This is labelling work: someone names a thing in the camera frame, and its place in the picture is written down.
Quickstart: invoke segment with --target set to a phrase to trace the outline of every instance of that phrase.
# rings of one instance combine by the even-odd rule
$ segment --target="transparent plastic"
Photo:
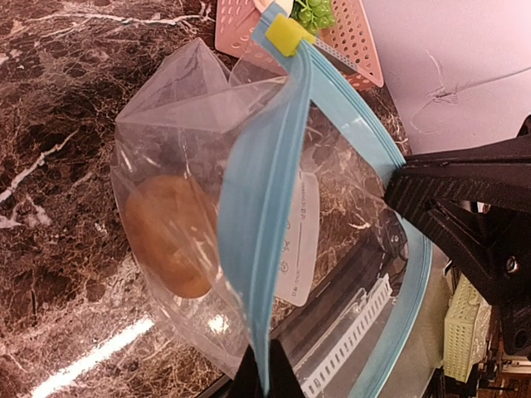
[[[264,177],[260,176],[264,169],[253,168],[252,164],[258,163],[251,159],[248,168],[236,170],[239,178],[235,180],[234,170],[228,177],[227,168],[235,164],[235,148],[243,138],[246,144],[263,148],[267,160],[267,145],[261,140],[273,139],[274,132],[243,134],[249,134],[250,126],[268,120],[273,109],[290,105],[283,100],[288,98],[283,93],[294,82],[291,76],[264,70],[245,57],[229,72],[197,39],[170,56],[116,119],[111,177],[134,257],[176,336],[229,376],[235,375],[246,345],[251,342],[256,348],[249,297],[260,290],[253,291],[251,286],[250,292],[243,292],[240,285],[229,284],[234,275],[227,275],[227,257],[220,255],[220,247],[230,246],[233,253],[243,254],[238,261],[256,264],[244,256],[255,250],[249,249],[252,236],[238,235],[243,225],[252,229],[249,220],[256,214],[245,213],[246,207],[241,206],[240,215],[228,216],[220,205],[227,187],[246,192],[251,186],[245,184],[246,179]],[[304,249],[314,252],[315,262],[300,268],[300,272],[311,273],[311,293],[298,308],[276,298],[272,324],[290,330],[284,332],[283,344],[307,395],[335,398],[348,396],[390,316],[404,275],[406,238],[394,213],[382,201],[378,175],[317,106],[307,112],[300,158],[293,159],[295,172],[291,175],[287,165],[284,170],[290,187],[285,194],[293,198],[293,205],[275,204],[278,192],[273,191],[269,211],[286,213],[287,222],[277,239],[284,245],[270,250],[275,252],[271,257],[275,272],[282,274],[290,222],[303,220],[311,212],[308,209],[303,214],[302,205],[295,205],[309,195],[297,185],[297,175],[311,176],[317,182],[318,236],[316,245]],[[257,197],[262,197],[259,190],[248,192],[248,201]],[[290,213],[290,207],[299,213]],[[235,234],[219,235],[226,231],[220,229],[220,223],[231,224]],[[261,230],[248,235],[254,233],[260,235]],[[304,242],[299,241],[289,249],[301,247]],[[331,279],[340,265],[348,277]],[[334,318],[313,312],[317,328],[297,326],[311,321],[305,311],[312,306],[322,308],[326,302],[320,298],[340,289],[345,280],[349,286],[347,293],[341,294],[343,301],[326,312]],[[264,333],[269,330],[267,311],[265,308]],[[291,350],[288,346],[293,342],[305,349]],[[335,368],[327,371],[331,362]],[[321,380],[317,385],[315,377]]]

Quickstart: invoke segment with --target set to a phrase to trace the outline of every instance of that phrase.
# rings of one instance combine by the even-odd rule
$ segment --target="marble countertop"
[[[117,113],[183,43],[213,46],[215,7],[0,4],[2,398],[185,398],[221,375],[153,323],[109,168]],[[407,152],[387,90],[363,96]]]

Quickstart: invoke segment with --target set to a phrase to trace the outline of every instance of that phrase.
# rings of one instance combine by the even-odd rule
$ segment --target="ziploc bag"
[[[378,231],[385,252],[382,218],[394,216],[386,216],[392,213],[377,174],[385,186],[404,162],[367,105],[310,44],[302,41],[286,58],[265,39],[279,12],[273,3],[253,37],[287,78],[253,70],[245,59],[229,74],[204,43],[189,43],[120,113],[111,168],[134,257],[176,334],[229,375],[249,341],[265,391],[273,304],[275,323],[298,311],[296,322],[308,320],[304,311],[334,285],[315,289],[362,230]],[[306,395],[375,396],[382,388],[429,271],[427,240],[408,224],[404,230],[404,280],[403,262],[353,259],[348,302],[305,339],[307,349],[291,354]],[[297,340],[296,330],[289,339]]]

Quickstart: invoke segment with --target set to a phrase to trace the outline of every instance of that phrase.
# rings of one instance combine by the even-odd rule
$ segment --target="potato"
[[[185,299],[211,289],[194,253],[202,253],[217,271],[216,220],[212,200],[192,177],[150,178],[130,194],[124,211],[124,227],[137,261]]]

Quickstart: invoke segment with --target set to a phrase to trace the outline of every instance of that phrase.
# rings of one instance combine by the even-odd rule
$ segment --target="plastic bag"
[[[404,240],[394,236],[405,235],[399,226],[388,228],[396,217],[385,211],[380,179],[353,149],[353,141],[366,139],[368,148],[372,141],[382,145],[383,138],[364,137],[362,120],[338,130],[342,124],[334,111],[340,116],[344,110],[340,98],[337,109],[327,106],[326,98],[320,104],[315,98],[319,107],[309,107],[308,78],[323,74],[312,75],[311,52],[304,56],[284,65],[289,78],[246,59],[229,74],[202,41],[187,44],[120,113],[111,170],[135,259],[179,337],[229,375],[250,342],[265,390],[273,292],[281,297],[275,301],[275,324],[298,311],[295,323],[307,322],[307,310],[324,304],[316,289],[326,288],[342,260],[352,263],[348,279],[334,279],[351,281],[343,294],[347,302],[328,311],[335,318],[321,329],[299,339],[307,349],[290,351],[305,392],[320,396],[349,358],[378,366],[364,375],[360,365],[356,375],[343,379],[342,391],[351,391],[358,375],[365,384],[385,381],[389,364],[381,361],[381,348],[373,353],[383,327],[376,333],[371,327],[386,325],[390,317],[404,269],[394,261]],[[349,136],[353,122],[360,137]],[[364,157],[384,181],[390,176],[394,166],[380,153],[365,149]],[[367,245],[371,257],[349,257],[364,230],[377,237],[376,245]],[[419,280],[422,276],[404,284]],[[326,292],[337,284],[330,286]],[[421,293],[417,296],[410,302],[421,300]],[[395,315],[403,318],[398,326],[404,336],[384,348],[396,357],[415,317],[409,304]],[[295,305],[302,307],[294,310]],[[291,338],[297,340],[295,332]],[[356,357],[361,346],[367,355]],[[392,355],[390,362],[396,361]],[[377,381],[374,389],[381,386]],[[365,389],[363,383],[359,388]]]

